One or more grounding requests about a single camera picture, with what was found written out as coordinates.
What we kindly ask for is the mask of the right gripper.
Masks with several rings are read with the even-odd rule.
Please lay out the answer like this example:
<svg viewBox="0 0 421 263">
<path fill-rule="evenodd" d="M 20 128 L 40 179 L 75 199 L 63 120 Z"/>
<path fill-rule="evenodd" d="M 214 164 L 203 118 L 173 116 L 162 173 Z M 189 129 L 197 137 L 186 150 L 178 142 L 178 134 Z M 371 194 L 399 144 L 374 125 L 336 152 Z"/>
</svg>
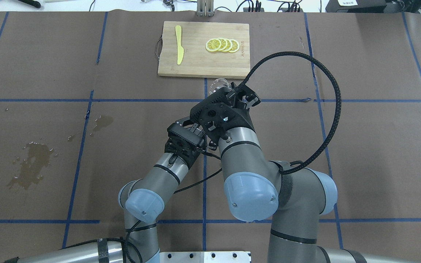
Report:
<svg viewBox="0 0 421 263">
<path fill-rule="evenodd" d="M 261 103 L 257 93 L 246 84 L 240 83 L 237 87 L 221 88 L 209 95 L 194 106 L 189 118 L 194 123 L 204 126 L 208 130 L 209 125 L 216 126 L 215 140 L 227 140 L 230 137 L 229 130 L 243 127 L 255 130 L 249 109 Z"/>
</svg>

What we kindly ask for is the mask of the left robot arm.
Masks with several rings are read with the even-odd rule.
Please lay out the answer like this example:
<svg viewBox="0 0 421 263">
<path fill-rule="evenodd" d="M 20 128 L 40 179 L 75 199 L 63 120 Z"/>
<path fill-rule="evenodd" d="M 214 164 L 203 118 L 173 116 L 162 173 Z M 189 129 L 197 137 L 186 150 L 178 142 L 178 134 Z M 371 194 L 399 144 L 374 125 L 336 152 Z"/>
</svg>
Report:
<svg viewBox="0 0 421 263">
<path fill-rule="evenodd" d="M 165 152 L 145 178 L 118 194 L 124 211 L 124 238 L 99 238 L 8 263 L 159 263 L 157 219 L 200 155 L 206 153 L 209 122 L 182 118 L 171 124 Z"/>
</svg>

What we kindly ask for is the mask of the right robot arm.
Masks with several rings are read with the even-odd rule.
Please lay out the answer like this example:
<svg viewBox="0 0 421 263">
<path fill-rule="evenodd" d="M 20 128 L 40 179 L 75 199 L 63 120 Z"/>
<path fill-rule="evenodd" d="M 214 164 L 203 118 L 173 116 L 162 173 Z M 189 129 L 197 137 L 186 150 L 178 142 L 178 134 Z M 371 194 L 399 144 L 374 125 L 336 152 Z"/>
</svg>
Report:
<svg viewBox="0 0 421 263">
<path fill-rule="evenodd" d="M 242 221 L 271 218 L 263 245 L 275 263 L 421 263 L 421 100 L 348 100 L 322 154 L 327 173 L 290 175 L 327 135 L 333 100 L 270 93 L 249 139 L 223 148 L 224 193 Z"/>
</svg>

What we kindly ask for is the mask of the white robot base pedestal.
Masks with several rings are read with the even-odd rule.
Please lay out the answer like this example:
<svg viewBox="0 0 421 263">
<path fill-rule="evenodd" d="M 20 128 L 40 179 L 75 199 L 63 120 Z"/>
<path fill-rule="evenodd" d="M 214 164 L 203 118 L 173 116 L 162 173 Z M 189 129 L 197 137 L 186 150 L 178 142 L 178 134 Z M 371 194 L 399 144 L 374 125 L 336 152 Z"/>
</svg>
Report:
<svg viewBox="0 0 421 263">
<path fill-rule="evenodd" d="M 251 263 L 251 253 L 247 251 L 186 251 L 162 252 L 161 263 Z"/>
</svg>

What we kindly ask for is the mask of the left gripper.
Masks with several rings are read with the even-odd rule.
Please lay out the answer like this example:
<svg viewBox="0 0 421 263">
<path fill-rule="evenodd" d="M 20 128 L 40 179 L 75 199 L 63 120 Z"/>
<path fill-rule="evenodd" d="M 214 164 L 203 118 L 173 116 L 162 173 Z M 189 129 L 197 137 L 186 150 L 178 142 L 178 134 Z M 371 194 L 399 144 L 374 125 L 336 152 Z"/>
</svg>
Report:
<svg viewBox="0 0 421 263">
<path fill-rule="evenodd" d="M 216 126 L 209 125 L 208 130 L 204 126 L 198 125 L 196 133 L 184 127 L 192 127 L 194 122 L 189 116 L 181 118 L 176 123 L 167 128 L 168 140 L 165 144 L 165 153 L 171 153 L 180 157 L 188 168 L 193 164 L 201 154 L 200 150 L 217 150 Z"/>
</svg>

